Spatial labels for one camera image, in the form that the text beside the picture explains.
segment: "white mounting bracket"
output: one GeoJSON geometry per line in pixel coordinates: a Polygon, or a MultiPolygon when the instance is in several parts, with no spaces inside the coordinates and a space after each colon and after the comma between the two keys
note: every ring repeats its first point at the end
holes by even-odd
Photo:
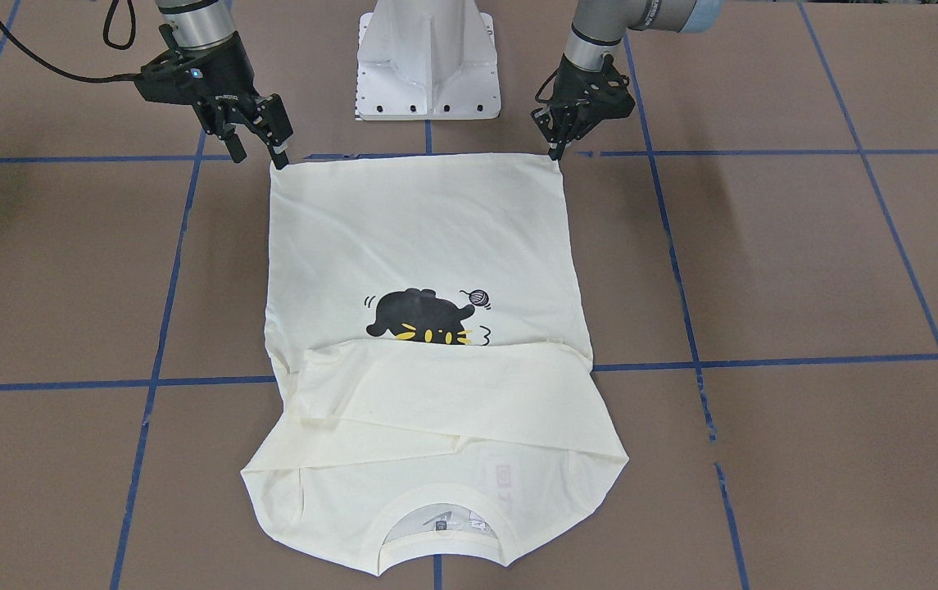
{"type": "Polygon", "coordinates": [[[494,119],[494,19],[475,0],[378,0],[360,17],[356,119],[494,119]]]}

